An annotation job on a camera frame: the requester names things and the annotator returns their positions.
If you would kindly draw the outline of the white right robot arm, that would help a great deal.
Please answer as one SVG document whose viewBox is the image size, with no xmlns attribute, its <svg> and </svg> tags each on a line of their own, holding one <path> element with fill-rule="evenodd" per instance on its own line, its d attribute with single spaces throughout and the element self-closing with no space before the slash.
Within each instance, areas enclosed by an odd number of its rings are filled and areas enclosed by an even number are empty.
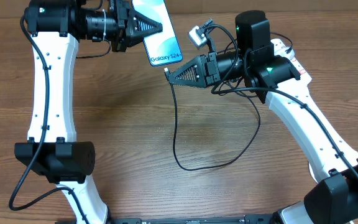
<svg viewBox="0 0 358 224">
<path fill-rule="evenodd" d="M 245 223 L 351 223 L 358 219 L 358 152 L 335 131 L 313 101 L 310 75 L 295 58 L 283 37 L 270 31 L 263 11 L 252 10 L 235 18 L 232 52 L 217 53 L 210 33 L 213 21 L 189 32 L 195 46 L 208 46 L 174 72 L 166 71 L 171 86 L 210 88 L 221 94 L 253 92 L 291 132 L 309 162 L 316 186 L 304 199 L 271 215 L 246 215 Z"/>
</svg>

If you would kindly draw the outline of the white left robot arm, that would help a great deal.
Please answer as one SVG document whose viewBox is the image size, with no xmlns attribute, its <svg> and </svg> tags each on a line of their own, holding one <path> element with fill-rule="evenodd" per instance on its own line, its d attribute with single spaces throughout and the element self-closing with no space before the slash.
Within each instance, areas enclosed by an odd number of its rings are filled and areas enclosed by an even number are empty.
<svg viewBox="0 0 358 224">
<path fill-rule="evenodd" d="M 88 9 L 84 1 L 31 1 L 20 20 L 34 53 L 34 105 L 26 142 L 14 146 L 18 161 L 55 184 L 77 223 L 112 223 L 93 180 L 94 144 L 77 140 L 73 117 L 73 72 L 79 42 L 107 42 L 125 52 L 163 30 L 161 23 L 110 1 Z"/>
</svg>

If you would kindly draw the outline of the black Galaxy smartphone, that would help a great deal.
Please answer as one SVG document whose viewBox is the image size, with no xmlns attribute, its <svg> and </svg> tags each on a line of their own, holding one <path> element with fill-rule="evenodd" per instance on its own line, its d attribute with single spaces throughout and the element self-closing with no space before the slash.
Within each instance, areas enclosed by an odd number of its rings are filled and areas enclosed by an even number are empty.
<svg viewBox="0 0 358 224">
<path fill-rule="evenodd" d="M 151 66 L 181 62 L 183 56 L 164 0 L 133 0 L 132 7 L 162 24 L 162 31 L 144 38 Z"/>
</svg>

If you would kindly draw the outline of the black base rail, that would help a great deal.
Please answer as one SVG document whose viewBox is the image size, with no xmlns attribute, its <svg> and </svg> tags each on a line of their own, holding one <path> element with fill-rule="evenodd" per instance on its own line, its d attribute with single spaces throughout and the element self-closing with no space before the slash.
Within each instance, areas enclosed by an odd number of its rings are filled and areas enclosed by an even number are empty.
<svg viewBox="0 0 358 224">
<path fill-rule="evenodd" d="M 107 224 L 269 224 L 273 223 L 272 214 L 253 214 L 244 217 L 221 218 L 169 218 L 142 220 L 140 218 L 111 218 Z"/>
</svg>

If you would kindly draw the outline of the white power strip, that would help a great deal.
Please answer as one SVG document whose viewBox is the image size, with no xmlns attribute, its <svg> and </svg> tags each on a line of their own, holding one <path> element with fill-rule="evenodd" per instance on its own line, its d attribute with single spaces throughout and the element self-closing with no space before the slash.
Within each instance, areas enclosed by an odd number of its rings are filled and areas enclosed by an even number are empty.
<svg viewBox="0 0 358 224">
<path fill-rule="evenodd" d="M 300 79 L 295 78 L 278 84 L 278 89 L 281 91 L 295 91 L 301 88 L 307 88 L 308 84 L 312 81 L 312 78 L 308 72 L 303 68 L 300 62 L 295 58 L 295 51 L 291 50 L 287 53 L 289 47 L 287 47 L 281 39 L 272 39 L 271 43 L 274 45 L 274 55 L 279 55 L 290 60 L 291 64 L 300 73 Z"/>
</svg>

